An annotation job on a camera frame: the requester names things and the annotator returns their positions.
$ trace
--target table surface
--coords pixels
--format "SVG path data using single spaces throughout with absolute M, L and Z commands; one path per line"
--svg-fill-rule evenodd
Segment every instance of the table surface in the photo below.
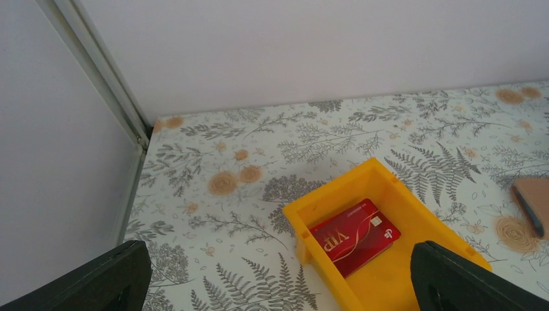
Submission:
M 549 173 L 547 97 L 549 81 L 160 118 L 126 230 L 151 255 L 144 310 L 337 310 L 281 208 L 370 157 L 494 273 L 549 299 L 549 242 L 509 194 Z

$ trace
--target white wall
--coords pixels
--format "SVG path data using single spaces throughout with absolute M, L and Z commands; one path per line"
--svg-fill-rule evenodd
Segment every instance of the white wall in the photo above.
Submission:
M 159 115 L 549 78 L 547 0 L 80 0 Z
M 34 1 L 0 1 L 0 305 L 115 246 L 137 149 Z

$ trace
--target plastic tray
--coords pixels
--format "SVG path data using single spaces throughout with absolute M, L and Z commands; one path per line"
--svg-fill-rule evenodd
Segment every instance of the plastic tray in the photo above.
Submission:
M 402 232 L 399 240 L 344 279 L 308 227 L 369 198 Z M 490 264 L 442 223 L 378 160 L 370 159 L 284 208 L 297 257 L 311 263 L 343 310 L 419 310 L 410 279 L 418 242 L 432 240 L 491 271 Z

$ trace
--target card chip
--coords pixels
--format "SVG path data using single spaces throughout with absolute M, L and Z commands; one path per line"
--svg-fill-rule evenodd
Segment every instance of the card chip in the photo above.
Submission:
M 373 217 L 372 220 L 370 220 L 370 222 L 372 223 L 372 225 L 377 227 L 377 225 L 381 224 L 381 219 L 379 219 L 379 217 L 376 216 L 376 217 Z

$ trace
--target orange flower pattern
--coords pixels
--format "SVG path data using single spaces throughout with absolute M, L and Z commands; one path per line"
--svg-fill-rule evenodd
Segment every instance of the orange flower pattern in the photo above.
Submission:
M 166 127 L 167 128 L 178 128 L 181 125 L 183 125 L 183 118 L 182 117 L 171 117 L 168 120 L 166 120 Z
M 496 232 L 505 245 L 519 253 L 534 252 L 539 249 L 539 240 L 532 235 L 528 224 L 516 217 L 498 218 Z
M 240 171 L 240 181 L 243 183 L 254 183 L 261 178 L 262 174 L 263 172 L 260 167 L 249 165 Z
M 496 97 L 502 102 L 509 105 L 520 105 L 524 102 L 524 98 L 518 92 L 510 89 L 500 89 L 496 92 Z
M 288 290 L 303 310 L 338 310 L 300 274 L 283 209 L 370 157 L 495 274 L 549 297 L 549 240 L 530 233 L 509 190 L 516 177 L 549 176 L 548 97 L 549 81 L 159 118 L 126 228 L 149 249 L 156 294 L 145 303 L 212 310 L 209 292 L 230 297 L 222 275 L 238 274 L 255 295 L 259 267 L 314 293 Z M 278 292 L 230 308 L 267 310 L 285 299 Z
M 237 161 L 244 161 L 248 158 L 248 150 L 241 149 L 234 154 L 234 159 Z
M 236 190 L 236 176 L 231 172 L 220 172 L 208 183 L 208 190 L 215 196 L 228 196 Z
M 523 87 L 521 93 L 529 98 L 540 98 L 541 92 L 535 87 Z

